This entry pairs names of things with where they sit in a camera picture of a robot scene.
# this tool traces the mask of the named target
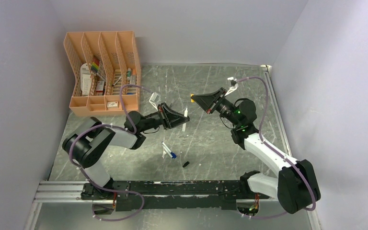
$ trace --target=box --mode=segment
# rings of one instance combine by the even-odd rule
[[[136,71],[136,85],[141,84],[141,67],[133,31],[114,32],[69,32],[64,39],[64,48],[69,58],[75,77],[74,91],[69,104],[77,116],[123,115],[122,106],[108,109],[108,102],[120,103],[120,89],[129,84],[126,79],[127,68]],[[104,66],[106,83],[102,96],[96,96],[99,77],[92,71],[89,95],[83,96],[81,91],[80,67],[89,65],[96,56]],[[115,81],[122,76],[115,86]],[[138,111],[140,104],[140,88],[125,87],[122,100],[128,112]]]

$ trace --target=pen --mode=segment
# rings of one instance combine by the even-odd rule
[[[164,141],[161,142],[161,145],[163,145],[163,150],[171,157],[176,158],[177,156],[167,147],[167,145],[164,143]]]

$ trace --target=white object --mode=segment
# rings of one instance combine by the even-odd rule
[[[90,94],[91,89],[91,73],[88,64],[85,63],[80,67],[80,87],[82,95]]]
[[[98,83],[96,84],[96,92],[99,93],[104,93],[104,85],[105,85],[105,81],[103,80],[99,80]]]
[[[262,173],[255,174],[248,179],[250,190],[268,195],[277,199],[278,179],[265,176]]]
[[[163,146],[163,150],[171,157],[176,158],[176,155],[171,151],[169,147],[164,143],[164,141],[161,142],[161,145]]]
[[[130,76],[130,84],[136,85],[136,75]]]
[[[289,168],[291,165],[269,149],[262,140],[260,140],[258,133],[249,135],[245,139],[244,143],[245,149],[263,161],[263,163],[266,164],[276,175],[276,178],[265,176],[262,173],[251,176],[248,179],[250,190],[255,193],[262,193],[277,199],[278,172],[281,171],[283,167]],[[272,147],[285,158],[289,159],[293,164],[297,163],[297,159],[286,155],[274,145],[272,145]]]
[[[228,82],[229,82],[229,89],[228,91],[226,92],[225,94],[225,97],[228,96],[230,93],[232,93],[233,91],[237,90],[238,89],[238,82],[237,82],[237,79],[234,78],[234,77],[230,77],[230,78],[227,78]],[[236,81],[236,84],[234,86],[232,86],[231,82],[230,81]]]
[[[108,109],[117,109],[117,108],[119,108],[119,102],[108,102],[106,104],[106,107]]]
[[[118,80],[116,80],[112,86],[115,86],[116,84],[118,84],[118,82],[120,82],[121,79],[122,79],[122,76],[119,76]]]
[[[111,176],[105,170],[101,161],[97,161],[93,166],[85,168],[84,171],[92,181],[101,187],[103,187],[109,181],[109,179],[111,179]]]
[[[249,135],[245,141],[245,149],[251,152],[253,155],[258,157],[264,164],[266,164],[278,177],[278,172],[283,169],[283,167],[290,167],[290,164],[283,161],[283,159],[278,156],[275,152],[269,149],[263,142],[260,140],[258,133],[253,133]],[[293,164],[297,163],[297,159],[290,157],[283,153],[283,151],[279,150],[276,146],[272,145],[275,150],[280,152],[283,156],[288,158]]]
[[[156,109],[156,110],[158,110],[157,109],[157,106],[160,104],[160,102],[161,102],[161,96],[160,96],[160,94],[159,93],[157,93],[157,92],[154,92],[154,93],[152,93],[151,94],[151,97],[150,97],[150,99],[149,99],[149,102],[150,102],[150,104]]]
[[[186,107],[185,110],[184,110],[184,116],[187,117],[188,116],[188,108]],[[183,132],[185,131],[185,127],[186,127],[186,124],[187,123],[184,123],[183,124]]]

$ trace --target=organizer compartment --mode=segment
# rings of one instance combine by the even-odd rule
[[[119,93],[127,81],[127,68],[136,70],[136,84],[140,85],[141,68],[133,31],[122,32],[70,32],[64,39],[64,48],[75,77],[75,86],[70,101],[70,109],[77,116],[122,115]],[[91,70],[94,56],[100,60],[105,72],[103,95],[96,92],[101,80]],[[80,68],[87,63],[91,75],[89,95],[82,95]],[[122,76],[121,81],[113,85]],[[125,87],[122,98],[128,111],[139,110],[140,89]],[[118,108],[107,108],[108,102],[119,102]]]

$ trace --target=purple cable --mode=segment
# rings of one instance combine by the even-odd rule
[[[120,218],[120,219],[103,219],[103,218],[100,218],[100,217],[98,217],[98,216],[95,215],[94,209],[92,207],[92,214],[93,214],[93,217],[96,218],[96,219],[103,220],[103,221],[121,221],[121,220],[125,220],[125,219],[131,218],[131,217],[134,217],[135,215],[137,215],[143,209],[143,206],[145,205],[145,197],[142,194],[140,194],[138,192],[135,192],[135,191],[114,190],[114,189],[108,189],[108,188],[104,188],[102,186],[99,186],[97,183],[95,183],[93,180],[90,179],[90,177],[87,175],[87,173],[81,167],[81,165],[75,163],[73,161],[73,158],[72,158],[72,152],[73,152],[74,147],[75,147],[75,144],[78,142],[78,140],[80,140],[83,136],[87,135],[89,132],[91,132],[93,130],[96,130],[97,128],[101,128],[101,127],[110,127],[110,128],[117,128],[117,129],[125,130],[125,129],[119,127],[119,126],[113,126],[113,125],[109,125],[109,124],[100,124],[100,125],[93,126],[93,127],[89,128],[89,129],[85,130],[84,132],[82,132],[81,134],[79,134],[77,136],[77,138],[75,138],[75,140],[71,144],[70,150],[69,150],[69,160],[70,160],[70,162],[73,165],[77,166],[80,169],[81,173],[85,176],[85,178],[88,179],[88,181],[93,186],[95,186],[95,187],[97,187],[97,188],[99,188],[101,190],[104,190],[104,191],[107,191],[107,192],[111,192],[111,193],[131,193],[131,194],[136,194],[136,195],[140,196],[140,198],[142,199],[142,204],[141,204],[140,208],[136,212],[130,214],[129,216],[123,217],[123,218]]]
[[[304,175],[300,172],[300,170],[289,159],[287,159],[285,156],[283,156],[281,153],[279,153],[275,148],[273,148],[269,143],[267,143],[265,139],[263,139],[262,127],[263,127],[263,122],[264,122],[264,119],[265,119],[265,116],[266,116],[266,113],[267,113],[267,108],[268,108],[268,105],[269,105],[269,89],[267,87],[267,84],[262,78],[259,78],[259,77],[242,78],[242,79],[238,80],[238,83],[240,83],[242,81],[246,81],[248,79],[258,79],[258,80],[260,80],[263,83],[264,88],[266,90],[266,102],[265,102],[265,105],[264,105],[265,107],[264,107],[264,110],[263,110],[262,120],[260,121],[260,125],[259,125],[260,140],[262,140],[264,145],[266,145],[270,150],[275,152],[279,157],[281,157],[283,160],[285,160],[287,163],[289,163],[293,167],[293,169],[297,172],[297,174],[301,177],[301,179],[304,182],[305,186],[308,188],[308,192],[310,193],[311,200],[312,200],[312,207],[311,208],[305,207],[304,209],[307,210],[307,211],[313,211],[316,208],[317,204],[316,204],[314,192],[312,191],[311,186],[308,184],[307,179],[304,177]],[[255,219],[270,219],[270,218],[275,218],[275,217],[282,216],[286,213],[287,212],[283,212],[283,213],[273,215],[273,216],[269,216],[269,217],[252,217],[252,216],[249,216],[249,217],[252,217],[252,218],[255,218]]]
[[[131,87],[136,87],[136,88],[140,88],[140,89],[144,89],[146,90],[147,92],[150,92],[150,93],[153,93],[153,91],[141,86],[141,85],[132,85],[132,84],[127,84],[127,85],[124,85],[121,87],[120,91],[119,91],[119,97],[120,97],[120,101],[121,101],[121,105],[122,105],[122,109],[123,111],[125,112],[126,114],[126,117],[127,119],[129,120],[129,122],[132,124],[132,127],[133,127],[133,132],[127,130],[127,132],[131,133],[131,134],[135,134],[137,132],[137,129],[136,129],[136,125],[135,123],[133,123],[132,119],[130,118],[129,114],[127,114],[127,110],[125,108],[125,103],[123,102],[123,99],[122,99],[122,90],[125,88],[125,87],[128,87],[128,86],[131,86]]]

